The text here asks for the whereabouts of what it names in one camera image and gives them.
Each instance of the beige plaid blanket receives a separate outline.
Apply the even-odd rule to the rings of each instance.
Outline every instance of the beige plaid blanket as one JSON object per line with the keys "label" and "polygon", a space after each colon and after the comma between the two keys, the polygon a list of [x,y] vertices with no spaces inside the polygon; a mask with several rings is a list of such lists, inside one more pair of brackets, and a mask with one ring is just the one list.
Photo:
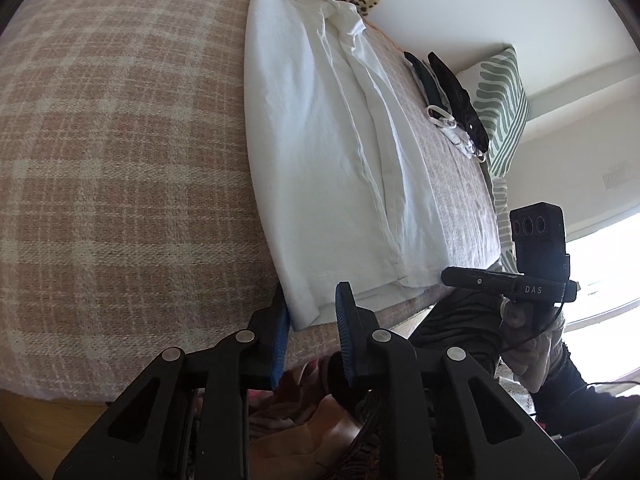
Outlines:
{"label": "beige plaid blanket", "polygon": [[[0,388],[111,400],[162,349],[212,346],[270,303],[244,134],[248,3],[26,0],[0,36]],[[477,165],[423,120],[401,54],[368,34],[424,149],[452,260],[491,264]],[[313,327],[291,337],[288,363],[337,348],[334,325]]]}

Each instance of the yellow wooden surface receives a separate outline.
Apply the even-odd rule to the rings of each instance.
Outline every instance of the yellow wooden surface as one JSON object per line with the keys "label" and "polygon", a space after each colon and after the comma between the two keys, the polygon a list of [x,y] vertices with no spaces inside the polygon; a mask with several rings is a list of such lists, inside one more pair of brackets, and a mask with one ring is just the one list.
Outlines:
{"label": "yellow wooden surface", "polygon": [[44,480],[104,410],[103,402],[28,399],[0,390],[0,421]]}

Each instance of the hand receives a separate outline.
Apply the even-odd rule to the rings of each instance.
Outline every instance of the hand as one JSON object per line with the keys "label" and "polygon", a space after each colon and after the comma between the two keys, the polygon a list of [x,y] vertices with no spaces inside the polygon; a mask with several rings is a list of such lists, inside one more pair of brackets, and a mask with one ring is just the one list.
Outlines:
{"label": "hand", "polygon": [[[532,311],[531,303],[515,303],[504,299],[500,307],[502,316],[500,333],[507,346],[515,345],[534,333],[530,323],[527,323],[527,318],[530,319]],[[560,313],[553,325],[545,332],[502,354],[502,360],[513,371],[514,378],[534,394],[544,384],[549,370],[562,355],[562,330],[564,330],[564,315]]]}

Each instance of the wall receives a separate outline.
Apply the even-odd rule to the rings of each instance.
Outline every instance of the wall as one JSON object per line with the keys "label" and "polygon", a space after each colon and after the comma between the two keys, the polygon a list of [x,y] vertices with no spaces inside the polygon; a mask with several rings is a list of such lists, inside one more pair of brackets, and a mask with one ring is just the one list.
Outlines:
{"label": "wall", "polygon": [[639,208],[640,96],[521,144],[507,184],[511,209],[561,206],[568,239]]}
{"label": "wall", "polygon": [[368,19],[454,72],[512,44],[529,97],[638,54],[607,0],[382,0]]}

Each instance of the black camera device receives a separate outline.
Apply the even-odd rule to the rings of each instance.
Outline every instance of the black camera device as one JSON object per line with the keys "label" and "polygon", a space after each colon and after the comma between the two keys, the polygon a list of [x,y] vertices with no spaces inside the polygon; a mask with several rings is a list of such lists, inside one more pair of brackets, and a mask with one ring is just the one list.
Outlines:
{"label": "black camera device", "polygon": [[543,327],[555,303],[575,301],[578,284],[569,279],[562,208],[540,202],[509,214],[511,239],[516,248],[518,272],[447,267],[444,285],[484,290],[513,301],[533,303],[533,328]]}

